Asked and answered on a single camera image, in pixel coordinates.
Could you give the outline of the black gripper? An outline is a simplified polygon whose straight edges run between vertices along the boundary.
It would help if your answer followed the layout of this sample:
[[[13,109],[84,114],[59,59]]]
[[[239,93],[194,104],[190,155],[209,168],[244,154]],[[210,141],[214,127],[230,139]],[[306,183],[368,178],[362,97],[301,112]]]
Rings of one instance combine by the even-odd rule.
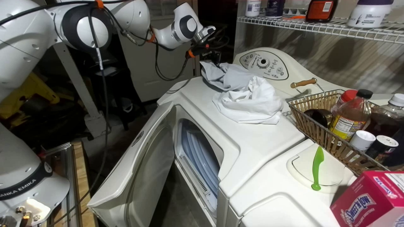
[[[215,28],[213,25],[203,27],[199,25],[194,29],[191,46],[193,47],[203,47],[208,38],[210,38],[215,33]]]

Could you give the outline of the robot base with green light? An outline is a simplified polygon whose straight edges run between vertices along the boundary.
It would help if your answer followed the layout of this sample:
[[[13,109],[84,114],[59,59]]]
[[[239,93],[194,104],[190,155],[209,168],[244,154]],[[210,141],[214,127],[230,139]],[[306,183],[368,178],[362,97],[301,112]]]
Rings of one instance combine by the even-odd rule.
[[[0,216],[21,222],[17,209],[42,223],[69,191],[69,180],[54,173],[21,139],[0,126]]]

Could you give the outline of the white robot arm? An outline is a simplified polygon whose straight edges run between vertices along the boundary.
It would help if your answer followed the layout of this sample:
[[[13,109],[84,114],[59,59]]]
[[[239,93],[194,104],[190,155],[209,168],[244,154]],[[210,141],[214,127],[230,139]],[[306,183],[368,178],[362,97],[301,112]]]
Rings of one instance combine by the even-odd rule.
[[[193,8],[183,3],[174,9],[172,22],[153,28],[145,0],[60,0],[40,5],[34,0],[0,0],[0,100],[18,88],[45,52],[64,44],[76,51],[100,49],[111,33],[127,39],[152,42],[175,49],[188,42],[198,44],[215,32],[203,25]],[[39,194],[42,204],[59,203],[68,183],[51,173],[30,148],[10,130],[1,130],[2,206],[17,207]]]

